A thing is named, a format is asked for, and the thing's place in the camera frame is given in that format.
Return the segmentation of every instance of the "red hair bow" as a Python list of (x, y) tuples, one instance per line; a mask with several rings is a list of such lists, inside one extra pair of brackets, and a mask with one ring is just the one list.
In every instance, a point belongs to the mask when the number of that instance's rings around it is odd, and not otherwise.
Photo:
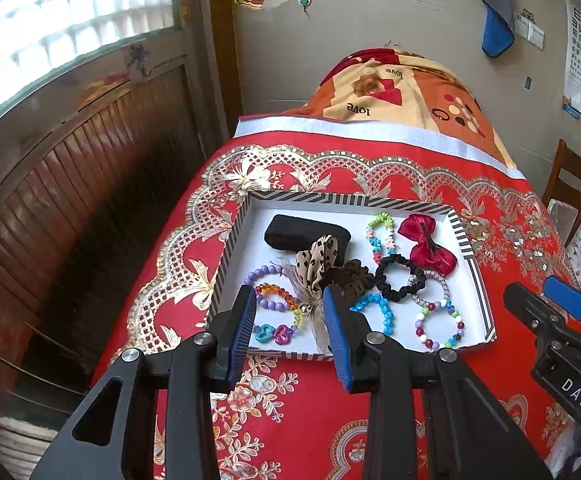
[(430, 216), (412, 214), (401, 223), (397, 232), (417, 242), (410, 256), (415, 265), (422, 269), (436, 270), (446, 277), (457, 266), (457, 257), (432, 240), (436, 224)]

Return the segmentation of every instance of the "pink heart bead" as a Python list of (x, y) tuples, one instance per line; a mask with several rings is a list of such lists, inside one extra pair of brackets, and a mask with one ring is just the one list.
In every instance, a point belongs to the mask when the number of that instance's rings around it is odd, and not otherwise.
[(290, 329), (286, 325), (279, 325), (273, 337), (278, 345), (287, 345), (290, 343)]

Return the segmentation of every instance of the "wooden chair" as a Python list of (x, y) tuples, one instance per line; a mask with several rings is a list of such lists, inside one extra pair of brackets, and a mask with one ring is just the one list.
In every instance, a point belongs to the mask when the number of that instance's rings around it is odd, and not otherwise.
[(566, 202), (577, 210), (577, 218), (575, 219), (573, 228), (564, 244), (568, 245), (573, 239), (579, 224), (581, 224), (581, 191), (566, 184), (561, 178), (559, 178), (561, 170), (566, 170), (569, 173), (572, 173), (581, 181), (581, 157), (568, 148), (563, 139), (559, 139), (559, 146), (557, 147), (557, 153), (555, 154), (553, 170), (550, 173), (548, 184), (545, 186), (542, 202), (546, 207), (548, 207), (550, 199), (554, 198)]

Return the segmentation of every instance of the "blue towel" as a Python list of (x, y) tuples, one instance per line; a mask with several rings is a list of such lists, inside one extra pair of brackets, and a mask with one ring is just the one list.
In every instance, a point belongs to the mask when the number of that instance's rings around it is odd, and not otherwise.
[(489, 57), (506, 52), (515, 42), (512, 0), (482, 0), (488, 7), (481, 49)]
[(510, 30), (508, 23), (488, 7), (481, 49), (488, 57), (497, 57), (506, 52), (514, 42), (515, 34)]

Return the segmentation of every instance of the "black scrunchie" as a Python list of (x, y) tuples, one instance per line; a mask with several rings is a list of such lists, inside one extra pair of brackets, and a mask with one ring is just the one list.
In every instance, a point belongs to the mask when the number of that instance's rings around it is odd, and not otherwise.
[[(390, 283), (385, 280), (385, 268), (390, 264), (398, 263), (400, 265), (409, 267), (411, 274), (414, 274), (417, 281), (413, 285), (404, 285), (399, 290), (393, 290)], [(419, 267), (417, 267), (412, 260), (401, 256), (401, 254), (389, 254), (381, 258), (377, 270), (375, 271), (375, 286), (388, 301), (398, 303), (403, 300), (408, 294), (417, 294), (426, 286), (426, 275)]]

